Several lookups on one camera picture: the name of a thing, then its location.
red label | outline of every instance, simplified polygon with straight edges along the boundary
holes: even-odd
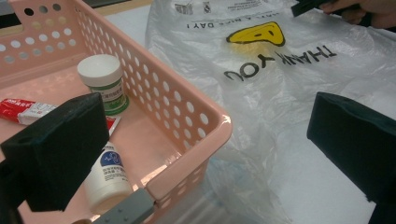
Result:
[[[30,108],[35,102],[19,99],[5,99],[0,103],[0,118],[19,123],[18,115]]]

black foam pad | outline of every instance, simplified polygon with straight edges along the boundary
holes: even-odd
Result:
[[[108,141],[99,93],[71,99],[1,144],[34,212],[64,210]]]

white plastic bag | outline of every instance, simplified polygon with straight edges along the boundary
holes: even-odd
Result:
[[[230,113],[233,135],[211,160],[205,187],[232,214],[252,223],[362,223],[374,206],[364,203],[361,192],[350,193],[353,184],[315,151],[306,126],[317,91],[394,115],[396,104],[380,98],[396,99],[396,43],[315,10],[293,18],[295,3],[155,0],[147,48]],[[304,158],[309,161],[295,161]],[[312,182],[322,189],[342,187],[332,195],[331,189],[312,191]],[[293,193],[298,202],[290,198]],[[334,200],[323,202],[321,195]],[[277,196],[286,206],[278,205]],[[345,197],[352,202],[348,206],[359,208],[344,209],[338,199]],[[326,213],[333,207],[340,208],[338,214]]]

